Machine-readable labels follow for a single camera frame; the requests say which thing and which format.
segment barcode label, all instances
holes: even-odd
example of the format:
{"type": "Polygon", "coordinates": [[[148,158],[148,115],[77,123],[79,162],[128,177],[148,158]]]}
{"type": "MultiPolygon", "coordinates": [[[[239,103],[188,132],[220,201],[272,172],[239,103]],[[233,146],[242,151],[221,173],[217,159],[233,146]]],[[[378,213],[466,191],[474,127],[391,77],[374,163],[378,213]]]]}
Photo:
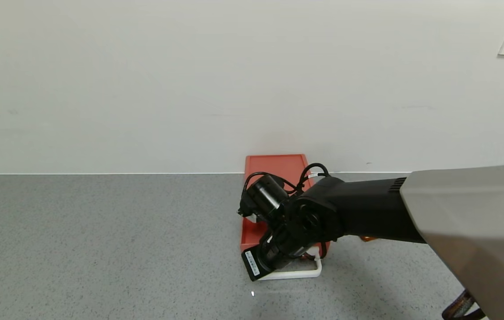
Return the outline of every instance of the barcode label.
{"type": "Polygon", "coordinates": [[[260,270],[258,270],[258,266],[256,265],[256,261],[254,261],[254,257],[252,257],[252,253],[250,251],[246,251],[245,253],[246,259],[248,259],[248,264],[250,264],[250,268],[252,269],[252,273],[255,276],[260,274],[260,270]]]}

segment black cable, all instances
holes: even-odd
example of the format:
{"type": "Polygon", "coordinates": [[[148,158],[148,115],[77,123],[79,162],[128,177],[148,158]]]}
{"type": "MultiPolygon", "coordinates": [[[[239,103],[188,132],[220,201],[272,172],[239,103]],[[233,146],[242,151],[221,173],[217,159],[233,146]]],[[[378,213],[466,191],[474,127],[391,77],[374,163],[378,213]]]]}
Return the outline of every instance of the black cable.
{"type": "Polygon", "coordinates": [[[299,182],[297,183],[297,186],[295,187],[296,191],[303,190],[303,187],[304,187],[303,183],[309,179],[309,176],[306,176],[305,174],[307,174],[307,172],[311,168],[315,168],[315,167],[321,168],[321,170],[323,170],[323,173],[317,174],[318,176],[329,176],[329,171],[327,170],[327,168],[323,164],[319,164],[317,162],[310,164],[309,166],[305,167],[305,169],[303,169],[303,171],[301,172],[301,175],[299,176],[299,182]]]}
{"type": "Polygon", "coordinates": [[[475,298],[464,290],[445,310],[441,313],[444,320],[480,320],[486,317],[483,310],[478,308],[470,314],[465,314],[475,303],[475,298]]]}
{"type": "MultiPolygon", "coordinates": [[[[327,244],[325,242],[321,242],[321,257],[319,259],[323,259],[327,255],[327,244]]],[[[306,257],[309,260],[315,260],[315,256],[310,255],[309,253],[304,253],[303,257],[306,257]]]]}
{"type": "Polygon", "coordinates": [[[242,194],[244,194],[246,192],[246,189],[248,188],[248,184],[250,183],[250,179],[252,179],[252,177],[265,176],[265,175],[273,176],[274,178],[278,178],[278,179],[282,180],[284,184],[287,184],[288,186],[292,187],[292,190],[284,189],[288,194],[292,194],[296,191],[296,186],[294,184],[292,184],[291,182],[289,182],[288,180],[285,180],[281,176],[276,176],[275,174],[271,174],[268,172],[254,172],[254,173],[250,174],[248,176],[248,178],[246,178],[246,181],[244,182],[244,188],[242,189],[242,194]]]}

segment orange tray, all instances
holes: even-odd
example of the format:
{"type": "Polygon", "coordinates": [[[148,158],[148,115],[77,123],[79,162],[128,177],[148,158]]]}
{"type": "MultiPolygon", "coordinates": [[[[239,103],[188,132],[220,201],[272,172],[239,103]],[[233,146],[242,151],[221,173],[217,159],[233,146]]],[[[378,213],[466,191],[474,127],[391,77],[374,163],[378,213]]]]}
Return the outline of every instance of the orange tray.
{"type": "MultiPolygon", "coordinates": [[[[254,172],[269,172],[276,176],[281,176],[292,184],[299,182],[299,175],[307,167],[307,158],[305,154],[280,154],[272,156],[247,156],[246,168],[244,170],[244,179],[254,172]]],[[[250,184],[254,182],[256,177],[250,180],[250,184]]],[[[309,179],[305,182],[304,189],[307,190],[313,186],[313,180],[309,179]]],[[[242,237],[240,239],[240,251],[244,251],[249,247],[254,247],[260,241],[260,238],[266,233],[268,227],[265,222],[252,221],[242,218],[242,237]]],[[[321,244],[319,244],[319,255],[322,255],[321,244]]]]}

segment speckled gray floor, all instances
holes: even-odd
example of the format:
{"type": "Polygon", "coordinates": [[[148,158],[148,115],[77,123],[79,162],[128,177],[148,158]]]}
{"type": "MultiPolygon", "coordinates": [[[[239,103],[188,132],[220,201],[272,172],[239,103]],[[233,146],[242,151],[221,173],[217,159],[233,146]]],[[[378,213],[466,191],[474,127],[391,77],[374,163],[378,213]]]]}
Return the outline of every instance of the speckled gray floor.
{"type": "Polygon", "coordinates": [[[0,320],[439,319],[462,290],[427,245],[357,237],[319,278],[250,282],[242,179],[0,176],[0,320]]]}

